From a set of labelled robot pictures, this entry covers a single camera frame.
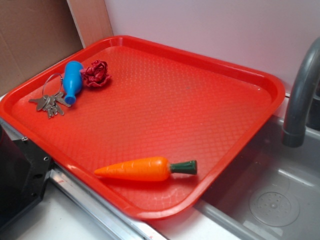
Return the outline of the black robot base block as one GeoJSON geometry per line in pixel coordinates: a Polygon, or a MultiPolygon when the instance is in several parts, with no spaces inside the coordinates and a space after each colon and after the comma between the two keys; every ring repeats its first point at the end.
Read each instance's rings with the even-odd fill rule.
{"type": "Polygon", "coordinates": [[[0,128],[0,229],[3,230],[44,197],[53,161],[31,140],[12,140],[0,128]]]}

